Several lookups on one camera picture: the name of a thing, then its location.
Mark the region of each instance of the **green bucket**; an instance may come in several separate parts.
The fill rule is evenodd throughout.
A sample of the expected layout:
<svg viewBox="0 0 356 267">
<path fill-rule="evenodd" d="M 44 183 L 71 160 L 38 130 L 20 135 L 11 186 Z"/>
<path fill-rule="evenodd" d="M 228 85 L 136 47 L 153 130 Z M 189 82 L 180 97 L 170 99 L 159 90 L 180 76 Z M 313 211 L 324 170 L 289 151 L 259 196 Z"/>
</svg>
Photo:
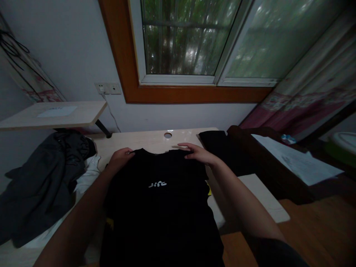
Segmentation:
<svg viewBox="0 0 356 267">
<path fill-rule="evenodd" d="M 334 133 L 329 137 L 324 150 L 338 161 L 356 168 L 356 133 Z"/>
</svg>

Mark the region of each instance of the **white wall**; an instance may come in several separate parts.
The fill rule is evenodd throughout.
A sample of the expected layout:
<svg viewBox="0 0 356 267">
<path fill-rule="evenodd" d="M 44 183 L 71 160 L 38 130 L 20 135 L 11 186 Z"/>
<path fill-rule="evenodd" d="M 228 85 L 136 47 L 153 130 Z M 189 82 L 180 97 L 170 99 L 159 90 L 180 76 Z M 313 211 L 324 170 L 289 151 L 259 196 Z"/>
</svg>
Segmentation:
<svg viewBox="0 0 356 267">
<path fill-rule="evenodd" d="M 336 132 L 354 132 L 356 133 L 356 113 L 352 114 L 342 122 L 340 122 L 338 125 L 336 125 L 334 128 L 332 128 L 330 131 L 328 131 L 326 134 L 321 136 L 319 139 L 323 141 L 327 141 L 327 138 L 331 136 L 332 134 Z"/>
<path fill-rule="evenodd" d="M 68 101 L 101 100 L 94 82 L 119 81 L 97 0 L 0 0 L 0 11 Z M 126 104 L 123 95 L 109 95 L 107 100 L 123 132 L 199 127 L 227 130 L 255 106 Z M 108 109 L 100 120 L 115 131 Z"/>
<path fill-rule="evenodd" d="M 30 99 L 0 69 L 0 121 L 31 105 Z M 53 130 L 0 132 L 0 194 L 10 182 L 4 174 L 21 167 L 36 147 L 52 132 Z"/>
</svg>

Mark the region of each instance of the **curtain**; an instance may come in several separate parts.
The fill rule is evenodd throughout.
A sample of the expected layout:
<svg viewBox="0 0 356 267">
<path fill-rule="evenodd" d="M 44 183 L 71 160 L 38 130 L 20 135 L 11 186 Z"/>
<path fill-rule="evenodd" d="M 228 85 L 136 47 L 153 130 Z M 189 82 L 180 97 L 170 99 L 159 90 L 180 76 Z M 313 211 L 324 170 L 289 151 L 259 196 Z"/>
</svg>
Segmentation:
<svg viewBox="0 0 356 267">
<path fill-rule="evenodd" d="M 355 18 L 345 11 L 240 127 L 295 135 L 354 100 Z"/>
<path fill-rule="evenodd" d="M 0 15 L 0 67 L 33 102 L 60 102 L 65 98 L 43 72 L 30 51 L 14 37 Z"/>
</svg>

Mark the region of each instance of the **cable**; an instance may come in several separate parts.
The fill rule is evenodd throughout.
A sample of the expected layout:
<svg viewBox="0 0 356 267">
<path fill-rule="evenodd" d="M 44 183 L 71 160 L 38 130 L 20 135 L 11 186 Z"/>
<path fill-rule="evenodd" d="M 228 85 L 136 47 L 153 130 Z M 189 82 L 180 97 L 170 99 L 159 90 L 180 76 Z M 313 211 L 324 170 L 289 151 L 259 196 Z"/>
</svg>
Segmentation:
<svg viewBox="0 0 356 267">
<path fill-rule="evenodd" d="M 116 119 L 115 119 L 114 115 L 113 115 L 113 114 L 112 114 L 112 112 L 111 112 L 111 108 L 110 108 L 109 102 L 106 100 L 106 97 L 105 97 L 105 95 L 104 95 L 104 94 L 101 94 L 101 96 L 103 97 L 103 99 L 104 99 L 104 100 L 107 102 L 107 104 L 108 104 L 108 107 L 109 107 L 109 112 L 110 112 L 110 114 L 111 114 L 112 118 L 113 118 L 113 119 L 114 119 L 114 121 L 115 121 L 116 128 L 119 130 L 119 132 L 121 132 L 120 128 L 118 127 L 118 123 L 117 123 L 117 121 L 116 121 Z"/>
<path fill-rule="evenodd" d="M 23 63 L 27 65 L 31 70 L 33 70 L 45 83 L 47 83 L 50 87 L 54 88 L 47 80 L 41 76 L 34 68 L 32 68 L 26 61 L 24 61 L 21 58 L 20 52 L 16 49 L 15 45 L 12 44 L 11 42 L 7 42 L 4 37 L 8 37 L 11 39 L 17 46 L 26 54 L 29 54 L 30 51 L 27 47 L 25 47 L 23 44 L 21 44 L 19 41 L 17 41 L 9 32 L 0 30 L 0 47 L 4 50 L 6 55 L 11 59 L 11 61 L 19 67 L 21 70 L 24 70 L 22 67 L 20 67 L 19 64 L 13 59 L 13 57 L 20 59 Z"/>
</svg>

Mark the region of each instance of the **person's arm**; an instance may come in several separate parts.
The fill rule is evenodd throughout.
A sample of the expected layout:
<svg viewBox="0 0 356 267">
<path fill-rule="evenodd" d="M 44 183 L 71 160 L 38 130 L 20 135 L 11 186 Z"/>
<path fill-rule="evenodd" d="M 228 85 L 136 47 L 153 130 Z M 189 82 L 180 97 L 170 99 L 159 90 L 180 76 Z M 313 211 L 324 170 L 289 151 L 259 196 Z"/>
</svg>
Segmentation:
<svg viewBox="0 0 356 267">
<path fill-rule="evenodd" d="M 105 170 L 44 247 L 34 267 L 79 266 L 96 230 L 111 179 L 135 155 L 130 148 L 116 151 Z"/>
<path fill-rule="evenodd" d="M 188 148 L 184 150 L 193 152 L 185 156 L 186 159 L 196 159 L 211 167 L 220 188 L 232 203 L 248 234 L 252 237 L 271 238 L 286 242 L 271 215 L 221 159 L 197 145 L 190 143 L 178 145 L 187 146 Z"/>
</svg>

